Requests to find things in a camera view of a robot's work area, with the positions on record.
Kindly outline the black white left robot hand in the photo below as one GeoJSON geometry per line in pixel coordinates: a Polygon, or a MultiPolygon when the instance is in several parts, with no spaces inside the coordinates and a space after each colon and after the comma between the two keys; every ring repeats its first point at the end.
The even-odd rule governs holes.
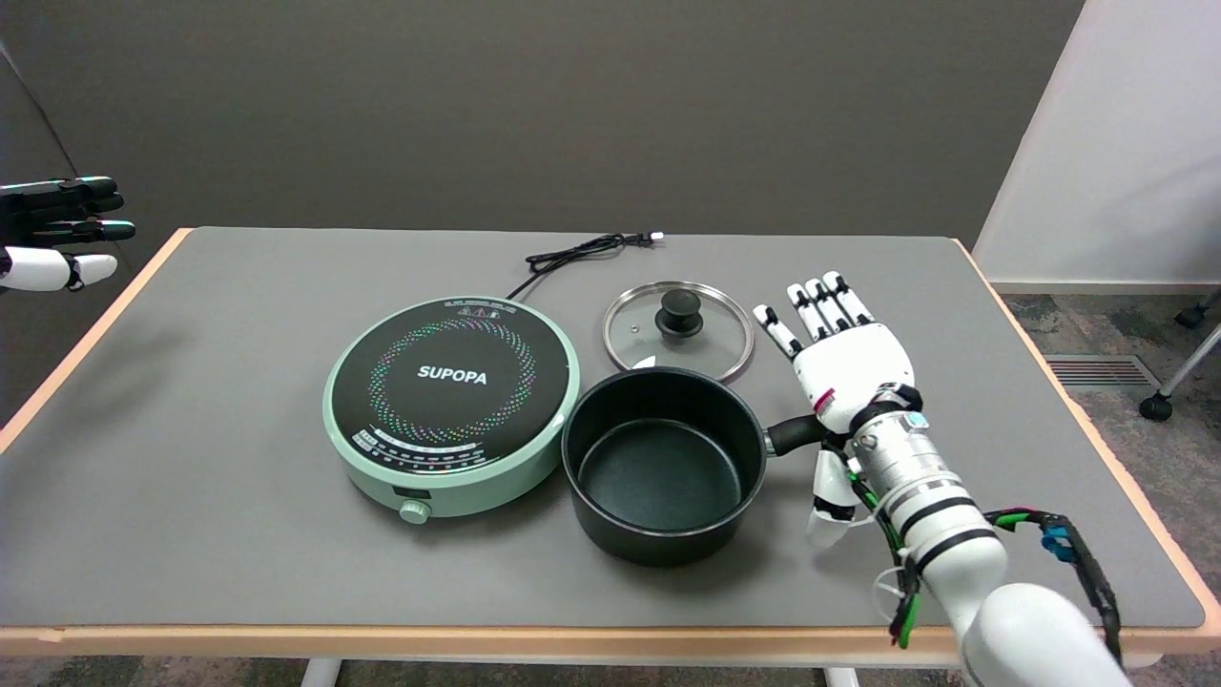
{"type": "Polygon", "coordinates": [[[123,207],[110,176],[56,178],[1,188],[1,286],[5,290],[82,290],[116,273],[104,253],[63,253],[61,246],[136,237],[127,220],[105,214],[123,207]]]}

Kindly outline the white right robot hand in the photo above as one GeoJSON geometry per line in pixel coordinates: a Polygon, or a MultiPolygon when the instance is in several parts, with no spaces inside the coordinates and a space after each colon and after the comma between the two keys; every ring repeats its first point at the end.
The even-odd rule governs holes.
{"type": "Polygon", "coordinates": [[[860,503],[840,458],[850,425],[882,387],[913,386],[913,366],[897,336],[874,318],[838,271],[805,286],[794,283],[786,293],[808,332],[807,343],[781,322],[774,308],[758,304],[752,314],[790,362],[827,433],[818,445],[806,527],[810,545],[827,552],[852,527],[860,503]]]}

